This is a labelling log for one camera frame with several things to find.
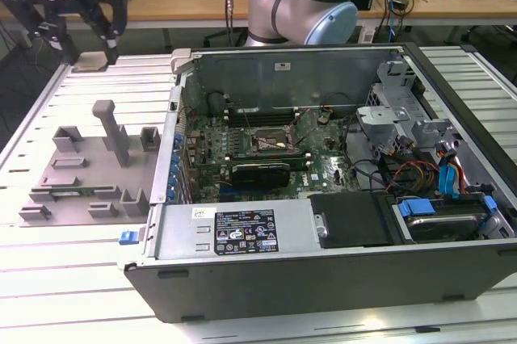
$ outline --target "gray robot arm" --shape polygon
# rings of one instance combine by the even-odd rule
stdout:
[[[357,18],[350,0],[250,0],[246,45],[345,43]]]

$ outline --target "metal slotted surface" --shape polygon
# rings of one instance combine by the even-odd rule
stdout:
[[[460,47],[422,48],[506,153],[517,162],[517,94],[478,53]],[[429,92],[425,98],[440,118],[445,114]]]
[[[96,99],[116,101],[116,118],[126,124],[129,134],[149,124],[162,130],[170,89],[168,62],[168,56],[121,57],[106,73],[80,75],[62,69],[45,89],[41,108],[27,118],[0,156],[1,344],[112,340],[141,344],[149,338],[166,338],[174,344],[262,340],[431,344],[517,338],[517,275],[470,302],[166,325],[153,316],[117,265],[140,253],[138,245],[116,242],[123,231],[138,230],[139,225],[10,227],[18,221],[19,207],[54,150],[51,137],[57,126],[76,124],[84,136],[103,135],[102,127],[90,118]],[[498,91],[489,78],[477,86]],[[475,91],[463,87],[465,92]],[[481,97],[473,100],[483,102]],[[504,103],[510,106],[511,100]],[[423,325],[440,331],[415,333],[414,327]]]

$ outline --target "power supply label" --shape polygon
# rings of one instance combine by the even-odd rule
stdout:
[[[214,250],[217,255],[274,253],[279,250],[275,213],[217,212]]]

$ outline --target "gray carpet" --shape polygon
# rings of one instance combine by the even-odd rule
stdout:
[[[452,43],[463,44],[460,35],[467,29],[462,27]],[[420,46],[444,45],[443,40],[450,30],[450,27],[413,27],[411,32],[402,33],[398,41],[413,41]],[[170,30],[170,36],[174,48],[200,47],[203,37],[213,32],[213,29]],[[357,41],[358,36],[359,30],[356,30],[351,41]],[[72,37],[82,51],[100,49],[100,44],[89,31],[72,31]],[[388,32],[382,31],[378,41],[387,40]],[[509,79],[517,71],[517,48],[511,47],[512,40],[494,27],[479,27],[470,36],[470,44]],[[212,40],[214,48],[225,44],[224,36]],[[162,31],[127,31],[120,39],[119,51],[121,55],[165,53]],[[40,40],[34,41],[27,51],[17,48],[0,63],[0,149],[10,139],[11,132],[30,110],[58,65],[57,54]]]

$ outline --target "motherboard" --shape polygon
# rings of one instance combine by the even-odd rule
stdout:
[[[187,127],[194,203],[303,199],[359,191],[339,141],[347,118],[307,110],[287,124],[253,115],[192,116]]]

